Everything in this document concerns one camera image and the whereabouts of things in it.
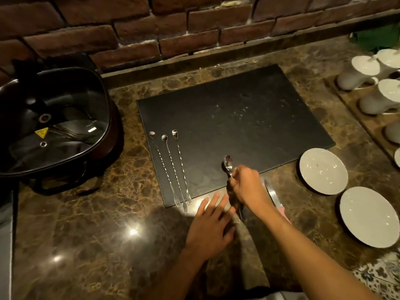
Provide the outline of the person's left hand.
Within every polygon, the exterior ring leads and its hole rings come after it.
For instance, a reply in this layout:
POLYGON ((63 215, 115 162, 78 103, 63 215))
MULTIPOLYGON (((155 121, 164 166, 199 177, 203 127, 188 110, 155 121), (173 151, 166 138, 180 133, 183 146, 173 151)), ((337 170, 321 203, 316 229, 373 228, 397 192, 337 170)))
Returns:
POLYGON ((209 212, 208 217, 199 217, 198 208, 188 231, 186 246, 206 248, 214 252, 215 255, 227 247, 227 244, 223 244, 223 235, 231 227, 235 227, 233 216, 236 215, 236 209, 231 206, 229 215, 220 216, 219 203, 223 196, 216 192, 212 199, 209 200, 207 207, 207 211, 209 212))

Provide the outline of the person's right hand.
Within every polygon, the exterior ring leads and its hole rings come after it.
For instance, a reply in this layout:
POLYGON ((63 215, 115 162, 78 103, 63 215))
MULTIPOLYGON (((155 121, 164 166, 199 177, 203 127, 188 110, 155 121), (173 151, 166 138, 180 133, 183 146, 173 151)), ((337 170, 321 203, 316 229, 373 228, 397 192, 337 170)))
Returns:
POLYGON ((267 193, 267 190, 262 186, 259 173, 248 167, 248 195, 245 200, 241 201, 255 215, 261 217, 263 214, 275 211, 275 207, 267 193))

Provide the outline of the person's left forearm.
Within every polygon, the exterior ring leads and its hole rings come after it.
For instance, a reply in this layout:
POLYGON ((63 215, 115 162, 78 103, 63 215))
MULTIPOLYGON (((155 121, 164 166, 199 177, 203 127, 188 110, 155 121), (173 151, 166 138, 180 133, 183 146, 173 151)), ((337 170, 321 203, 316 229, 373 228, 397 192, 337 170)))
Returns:
POLYGON ((186 246, 146 300, 185 300, 197 273, 213 255, 209 249, 186 246))

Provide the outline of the person's right forearm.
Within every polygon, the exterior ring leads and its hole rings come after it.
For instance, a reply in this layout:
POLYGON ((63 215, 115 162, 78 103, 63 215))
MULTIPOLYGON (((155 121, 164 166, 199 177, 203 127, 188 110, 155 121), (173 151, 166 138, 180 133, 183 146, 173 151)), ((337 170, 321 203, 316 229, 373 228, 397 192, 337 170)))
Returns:
POLYGON ((381 300, 298 231, 270 201, 246 203, 281 248, 309 300, 381 300))

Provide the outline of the twisted silver bar spoon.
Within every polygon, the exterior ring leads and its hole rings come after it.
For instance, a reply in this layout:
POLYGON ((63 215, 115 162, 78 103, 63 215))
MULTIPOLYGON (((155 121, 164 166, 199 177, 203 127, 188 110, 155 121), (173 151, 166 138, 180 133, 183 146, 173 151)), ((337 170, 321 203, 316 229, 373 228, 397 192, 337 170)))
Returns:
POLYGON ((189 209, 189 206, 188 206, 187 202, 185 201, 185 199, 183 197, 182 189, 180 187, 180 183, 179 183, 179 180, 178 180, 178 177, 177 177, 176 169, 175 169, 175 166, 174 166, 174 163, 173 163, 173 160, 172 160, 172 155, 171 155, 171 152, 170 152, 170 149, 169 149, 169 146, 168 146, 168 142, 167 142, 168 141, 168 137, 167 137, 166 134, 163 134, 161 138, 162 138, 163 142, 166 144, 166 148, 167 148, 167 151, 168 151, 170 162, 171 162, 172 167, 173 167, 173 171, 174 171, 174 175, 175 175, 175 178, 176 178, 176 181, 177 181, 177 184, 178 184, 178 188, 179 188, 179 191, 181 193, 181 197, 183 199, 183 205, 182 206, 183 206, 184 214, 188 215, 189 212, 190 212, 190 209, 189 209))
POLYGON ((186 199, 187 199, 187 204, 188 205, 192 205, 192 198, 190 196, 189 193, 189 189, 188 189, 188 185, 187 185, 187 181, 186 181, 186 176, 185 176, 185 171, 184 171, 184 166, 183 166, 183 160, 182 160, 182 156, 181 156, 181 152, 180 152, 180 147, 179 147, 179 142, 178 142, 178 132, 177 130, 172 130, 172 135, 176 141, 176 145, 177 145, 177 150, 178 150, 178 155, 180 158, 180 164, 181 164, 181 169, 182 169, 182 173, 183 173, 183 178, 184 178, 184 183, 185 183, 185 187, 186 187, 186 199))
POLYGON ((150 131, 148 134, 149 134, 150 138, 152 139, 152 143, 155 145, 155 147, 156 147, 156 149, 157 149, 157 152, 158 152, 160 161, 161 161, 161 163, 162 163, 162 166, 163 166, 163 169, 164 169, 165 174, 166 174, 166 176, 167 176, 167 179, 168 179, 168 182, 169 182, 171 191, 172 191, 172 193, 173 193, 174 204, 175 204, 175 206, 176 206, 177 208, 179 208, 179 207, 181 207, 181 202, 179 201, 178 197, 177 197, 176 194, 175 194, 175 191, 174 191, 172 182, 170 181, 170 177, 169 177, 169 175, 168 175, 167 169, 166 169, 165 164, 164 164, 164 162, 163 162, 163 159, 162 159, 161 153, 160 153, 160 151, 159 151, 158 145, 157 145, 156 142, 155 142, 155 135, 156 135, 156 134, 155 134, 154 131, 150 131))

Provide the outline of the black rectangular placemat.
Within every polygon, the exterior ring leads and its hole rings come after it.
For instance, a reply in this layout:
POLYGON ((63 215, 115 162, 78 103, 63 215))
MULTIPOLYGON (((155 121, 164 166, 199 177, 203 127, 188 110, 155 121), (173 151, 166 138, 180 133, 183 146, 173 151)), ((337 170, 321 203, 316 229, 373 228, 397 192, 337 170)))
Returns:
POLYGON ((182 200, 166 144, 168 136, 183 197, 186 187, 172 130, 178 142, 190 196, 226 186, 222 161, 243 164, 259 173, 297 160, 311 148, 335 142, 313 115, 282 69, 270 65, 180 90, 137 100, 157 181, 166 208, 175 206, 163 158, 176 196, 182 200))

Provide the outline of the white round plate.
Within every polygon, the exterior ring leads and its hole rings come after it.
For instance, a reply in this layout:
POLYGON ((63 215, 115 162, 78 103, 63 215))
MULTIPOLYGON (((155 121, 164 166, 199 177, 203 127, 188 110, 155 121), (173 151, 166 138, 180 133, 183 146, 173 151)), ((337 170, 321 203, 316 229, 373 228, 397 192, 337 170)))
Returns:
POLYGON ((328 150, 312 148, 305 151, 299 161, 299 170, 307 185, 321 194, 336 195, 347 187, 345 165, 328 150))
POLYGON ((375 248, 393 246, 400 236, 400 222, 393 206, 366 187, 347 189, 340 199, 341 218, 350 233, 375 248))

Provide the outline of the wooden tray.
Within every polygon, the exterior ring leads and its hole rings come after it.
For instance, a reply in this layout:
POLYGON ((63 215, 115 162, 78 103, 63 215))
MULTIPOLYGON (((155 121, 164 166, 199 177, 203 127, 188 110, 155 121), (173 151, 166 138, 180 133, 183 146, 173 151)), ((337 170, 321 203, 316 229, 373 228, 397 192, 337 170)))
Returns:
POLYGON ((336 76, 332 75, 324 78, 324 84, 334 92, 334 94, 344 103, 347 109, 355 116, 357 121, 367 131, 373 141, 381 148, 384 153, 395 163, 395 151, 400 147, 400 144, 390 142, 384 135, 384 128, 400 119, 400 113, 395 113, 393 110, 387 114, 366 115, 362 113, 358 107, 360 98, 370 94, 374 87, 362 88, 355 91, 342 91, 336 84, 336 76))

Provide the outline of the blue patterned cloth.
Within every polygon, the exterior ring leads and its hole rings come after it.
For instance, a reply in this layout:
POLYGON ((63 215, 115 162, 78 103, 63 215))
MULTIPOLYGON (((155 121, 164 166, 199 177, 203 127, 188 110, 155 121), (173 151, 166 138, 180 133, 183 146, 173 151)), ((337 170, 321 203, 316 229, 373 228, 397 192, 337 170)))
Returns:
POLYGON ((383 300, 400 300, 400 248, 359 267, 353 275, 383 300))

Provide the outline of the green bag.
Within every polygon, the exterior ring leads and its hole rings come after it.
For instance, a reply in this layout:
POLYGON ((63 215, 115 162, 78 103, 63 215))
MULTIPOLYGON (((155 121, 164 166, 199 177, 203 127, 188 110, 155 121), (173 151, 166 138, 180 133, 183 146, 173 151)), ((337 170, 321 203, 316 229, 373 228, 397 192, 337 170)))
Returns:
POLYGON ((349 35, 349 41, 363 51, 376 54, 380 50, 400 46, 400 23, 357 31, 349 35))

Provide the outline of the pink handled table knife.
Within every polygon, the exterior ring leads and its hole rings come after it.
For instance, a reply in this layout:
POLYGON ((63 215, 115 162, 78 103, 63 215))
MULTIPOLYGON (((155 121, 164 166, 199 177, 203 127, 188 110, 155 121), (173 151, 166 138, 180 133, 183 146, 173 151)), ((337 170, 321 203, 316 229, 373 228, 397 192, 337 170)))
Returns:
POLYGON ((266 190, 276 208, 276 210, 281 214, 281 216, 286 219, 290 224, 290 220, 288 219, 288 217, 285 214, 285 208, 283 207, 282 203, 280 202, 280 199, 278 198, 275 190, 273 189, 273 187, 270 185, 270 183, 265 179, 264 180, 264 185, 266 187, 266 190))

